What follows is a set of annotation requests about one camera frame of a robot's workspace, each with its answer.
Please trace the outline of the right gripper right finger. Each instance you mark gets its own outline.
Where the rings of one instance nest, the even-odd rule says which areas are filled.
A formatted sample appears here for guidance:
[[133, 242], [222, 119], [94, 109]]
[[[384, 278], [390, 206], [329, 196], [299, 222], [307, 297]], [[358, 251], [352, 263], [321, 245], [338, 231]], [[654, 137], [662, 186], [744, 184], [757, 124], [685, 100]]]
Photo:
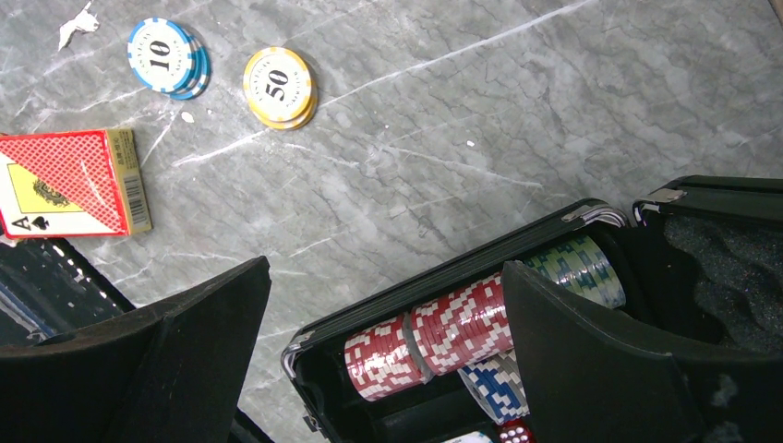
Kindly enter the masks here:
[[501, 273], [540, 442], [778, 442], [782, 361], [678, 336], [519, 261]]

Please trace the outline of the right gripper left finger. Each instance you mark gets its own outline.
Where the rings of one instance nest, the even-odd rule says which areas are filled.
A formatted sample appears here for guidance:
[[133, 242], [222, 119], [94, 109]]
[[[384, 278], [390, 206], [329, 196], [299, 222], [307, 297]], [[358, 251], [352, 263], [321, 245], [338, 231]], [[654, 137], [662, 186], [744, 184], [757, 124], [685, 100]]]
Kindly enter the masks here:
[[1, 350], [5, 442], [225, 442], [271, 289], [256, 257], [33, 346]]

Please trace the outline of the red playing card box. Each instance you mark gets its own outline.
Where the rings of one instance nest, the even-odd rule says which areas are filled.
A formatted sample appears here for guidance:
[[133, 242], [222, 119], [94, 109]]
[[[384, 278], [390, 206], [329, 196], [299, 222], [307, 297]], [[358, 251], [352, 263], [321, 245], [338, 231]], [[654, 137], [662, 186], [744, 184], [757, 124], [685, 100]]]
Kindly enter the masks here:
[[2, 135], [1, 226], [10, 239], [150, 230], [132, 130]]

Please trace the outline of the yellow 50 chip stack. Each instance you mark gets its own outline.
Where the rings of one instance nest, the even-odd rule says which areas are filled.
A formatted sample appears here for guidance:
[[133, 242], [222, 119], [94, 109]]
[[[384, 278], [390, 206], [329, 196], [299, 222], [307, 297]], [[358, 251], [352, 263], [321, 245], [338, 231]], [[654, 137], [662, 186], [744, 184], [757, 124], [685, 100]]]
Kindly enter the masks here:
[[249, 109], [262, 124], [294, 130], [308, 123], [318, 105], [318, 91], [309, 66], [296, 52], [268, 47], [255, 53], [243, 74]]

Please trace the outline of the light blue 10 chip stack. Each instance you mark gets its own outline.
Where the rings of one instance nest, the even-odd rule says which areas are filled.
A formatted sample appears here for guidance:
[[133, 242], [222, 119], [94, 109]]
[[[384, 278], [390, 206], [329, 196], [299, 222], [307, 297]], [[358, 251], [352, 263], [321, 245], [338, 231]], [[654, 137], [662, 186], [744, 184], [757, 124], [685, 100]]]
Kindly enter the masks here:
[[146, 18], [131, 31], [129, 66], [149, 90], [178, 101], [199, 96], [211, 80], [211, 60], [196, 34], [165, 18]]

